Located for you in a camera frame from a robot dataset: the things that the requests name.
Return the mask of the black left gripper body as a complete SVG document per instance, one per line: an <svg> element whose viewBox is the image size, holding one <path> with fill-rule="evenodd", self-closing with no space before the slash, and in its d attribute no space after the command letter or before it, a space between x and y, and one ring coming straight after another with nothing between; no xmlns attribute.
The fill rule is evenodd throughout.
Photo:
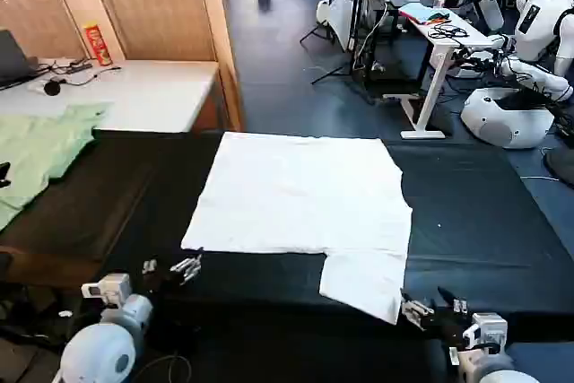
<svg viewBox="0 0 574 383"><path fill-rule="evenodd" d="M182 273L158 268L143 276L143 290L150 301L157 301L175 291L183 280Z"/></svg>

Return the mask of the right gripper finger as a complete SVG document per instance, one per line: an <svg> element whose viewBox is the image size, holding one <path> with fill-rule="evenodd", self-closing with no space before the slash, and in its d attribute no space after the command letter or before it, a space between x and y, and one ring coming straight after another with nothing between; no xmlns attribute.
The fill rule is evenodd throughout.
<svg viewBox="0 0 574 383"><path fill-rule="evenodd" d="M421 330L427 330L435 318L435 310L401 291L401 314Z"/></svg>
<svg viewBox="0 0 574 383"><path fill-rule="evenodd" d="M457 296L450 290L441 286L438 287L438 292L441 298L453 309L454 313L467 313L467 301L465 298Z"/></svg>

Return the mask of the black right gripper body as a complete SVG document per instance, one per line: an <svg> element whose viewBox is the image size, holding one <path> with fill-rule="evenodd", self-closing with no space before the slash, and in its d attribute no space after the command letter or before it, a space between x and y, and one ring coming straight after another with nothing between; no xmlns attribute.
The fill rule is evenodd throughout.
<svg viewBox="0 0 574 383"><path fill-rule="evenodd" d="M448 306L435 306L432 310L423 319L423 329L446 344L465 344L463 333L472 325L471 315Z"/></svg>

